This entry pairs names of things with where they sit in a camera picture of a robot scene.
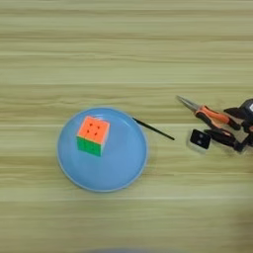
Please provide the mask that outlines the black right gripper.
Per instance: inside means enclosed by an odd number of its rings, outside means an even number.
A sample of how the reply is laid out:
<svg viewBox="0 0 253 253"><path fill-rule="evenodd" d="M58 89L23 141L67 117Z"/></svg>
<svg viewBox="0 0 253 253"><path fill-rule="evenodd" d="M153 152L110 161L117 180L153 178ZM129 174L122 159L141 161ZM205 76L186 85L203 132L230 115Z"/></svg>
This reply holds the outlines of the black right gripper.
<svg viewBox="0 0 253 253"><path fill-rule="evenodd" d="M237 107L228 108L224 111L237 119L244 120L241 125L247 133L245 141L239 142L233 135L221 133L217 129L206 129L205 133L207 133L216 142L232 147L237 152L241 152L247 144L253 147L253 113L245 112L244 109Z"/></svg>

